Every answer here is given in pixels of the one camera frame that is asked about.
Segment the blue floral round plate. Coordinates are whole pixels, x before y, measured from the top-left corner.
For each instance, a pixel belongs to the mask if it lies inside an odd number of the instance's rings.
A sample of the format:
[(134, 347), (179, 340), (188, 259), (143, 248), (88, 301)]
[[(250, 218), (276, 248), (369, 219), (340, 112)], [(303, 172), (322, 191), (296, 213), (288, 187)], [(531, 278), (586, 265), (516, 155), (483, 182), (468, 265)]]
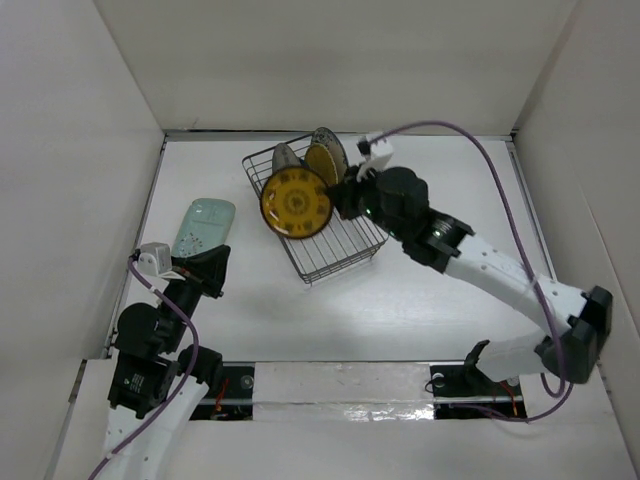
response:
[(327, 127), (319, 127), (313, 132), (311, 142), (321, 144), (329, 151), (336, 167), (338, 180), (342, 181), (349, 162), (344, 146), (337, 135)]

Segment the round bamboo woven plate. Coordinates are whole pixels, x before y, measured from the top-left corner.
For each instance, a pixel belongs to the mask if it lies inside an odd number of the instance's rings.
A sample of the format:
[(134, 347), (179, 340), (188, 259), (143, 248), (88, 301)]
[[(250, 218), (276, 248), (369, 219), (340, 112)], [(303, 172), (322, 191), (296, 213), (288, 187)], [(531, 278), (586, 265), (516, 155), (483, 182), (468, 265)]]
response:
[(304, 161), (306, 165), (315, 171), (329, 186), (339, 182), (335, 162), (329, 150), (321, 144), (313, 143), (307, 149)]

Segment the light green rectangular plate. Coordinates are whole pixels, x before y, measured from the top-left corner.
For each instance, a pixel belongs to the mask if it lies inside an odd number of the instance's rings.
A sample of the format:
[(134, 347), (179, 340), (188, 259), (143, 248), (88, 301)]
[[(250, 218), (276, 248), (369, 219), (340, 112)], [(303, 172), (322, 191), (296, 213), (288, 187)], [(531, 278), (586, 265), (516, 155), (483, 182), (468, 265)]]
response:
[(171, 256), (189, 258), (223, 245), (236, 213), (233, 203), (214, 198), (194, 200), (187, 209), (171, 248)]

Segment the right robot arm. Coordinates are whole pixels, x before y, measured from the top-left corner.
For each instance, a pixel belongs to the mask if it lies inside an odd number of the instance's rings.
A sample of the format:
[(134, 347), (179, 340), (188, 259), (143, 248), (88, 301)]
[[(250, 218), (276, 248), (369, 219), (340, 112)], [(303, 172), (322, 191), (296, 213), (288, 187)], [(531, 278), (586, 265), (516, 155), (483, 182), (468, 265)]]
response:
[(485, 291), (537, 326), (511, 340), (478, 342), (461, 371), (467, 389), (484, 393), (535, 373), (588, 382), (612, 329), (610, 291), (565, 285), (493, 248), (466, 223), (431, 208), (427, 183), (408, 168), (347, 177), (327, 194), (343, 218), (367, 217), (413, 261)]

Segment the grey deer plate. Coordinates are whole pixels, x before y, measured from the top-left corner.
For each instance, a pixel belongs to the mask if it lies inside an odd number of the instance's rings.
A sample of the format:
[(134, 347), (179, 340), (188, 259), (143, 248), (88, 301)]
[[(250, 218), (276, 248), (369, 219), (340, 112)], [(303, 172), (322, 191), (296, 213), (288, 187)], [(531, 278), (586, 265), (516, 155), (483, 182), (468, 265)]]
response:
[(291, 166), (301, 166), (302, 161), (288, 143), (278, 143), (271, 159), (272, 172), (275, 173)]

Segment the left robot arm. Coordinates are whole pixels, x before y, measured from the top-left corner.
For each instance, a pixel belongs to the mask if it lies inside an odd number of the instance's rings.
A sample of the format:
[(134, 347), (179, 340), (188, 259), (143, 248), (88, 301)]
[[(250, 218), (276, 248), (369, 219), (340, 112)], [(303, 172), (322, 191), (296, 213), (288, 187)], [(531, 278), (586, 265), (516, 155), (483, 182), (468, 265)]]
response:
[(102, 459), (91, 478), (162, 478), (199, 402), (225, 395), (223, 357), (201, 345), (192, 317), (202, 297), (222, 296), (230, 253), (219, 245), (174, 257), (154, 242), (129, 256), (129, 273), (159, 302), (131, 304), (118, 318)]

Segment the gold and black plate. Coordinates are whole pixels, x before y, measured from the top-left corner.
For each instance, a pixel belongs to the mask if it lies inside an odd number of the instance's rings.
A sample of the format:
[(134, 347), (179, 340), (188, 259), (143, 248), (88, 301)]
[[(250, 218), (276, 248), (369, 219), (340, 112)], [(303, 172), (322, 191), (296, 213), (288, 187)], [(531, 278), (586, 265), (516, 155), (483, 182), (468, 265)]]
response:
[(327, 183), (314, 171), (289, 166), (272, 174), (258, 195), (260, 213), (269, 229), (283, 238), (311, 238), (327, 227), (333, 204)]

